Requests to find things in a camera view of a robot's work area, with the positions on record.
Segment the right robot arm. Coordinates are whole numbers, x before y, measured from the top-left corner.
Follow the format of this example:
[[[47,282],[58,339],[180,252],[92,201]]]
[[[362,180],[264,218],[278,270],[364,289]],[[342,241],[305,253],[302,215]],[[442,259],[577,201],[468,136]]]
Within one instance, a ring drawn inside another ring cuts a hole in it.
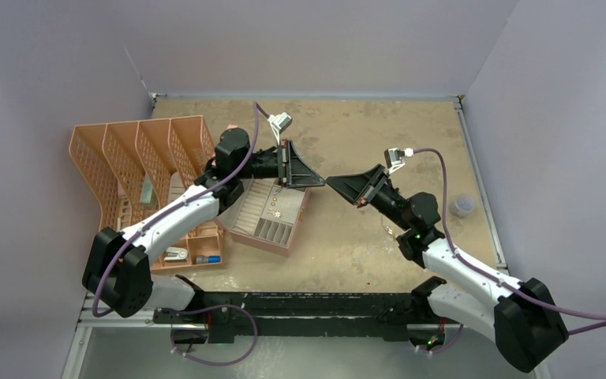
[[[361,174],[330,176],[326,183],[350,204],[370,205],[403,229],[396,241],[404,258],[449,281],[413,297],[417,319],[458,321],[491,340],[508,363],[525,373],[568,341],[570,333],[540,280],[505,275],[450,247],[436,228],[441,216],[433,194],[402,196],[380,164]]]

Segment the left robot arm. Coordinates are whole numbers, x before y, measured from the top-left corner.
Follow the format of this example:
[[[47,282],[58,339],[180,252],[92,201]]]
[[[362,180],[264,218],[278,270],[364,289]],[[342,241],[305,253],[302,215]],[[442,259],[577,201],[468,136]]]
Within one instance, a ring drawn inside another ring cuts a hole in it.
[[[205,171],[175,201],[147,219],[94,237],[82,284],[93,293],[92,314],[131,317],[143,308],[173,310],[185,323],[201,318],[204,302],[195,287],[176,276],[157,276],[152,264],[195,227],[213,220],[242,195],[248,178],[275,178],[284,188],[324,186],[325,180],[299,159],[287,141],[255,152],[256,136],[226,129]]]

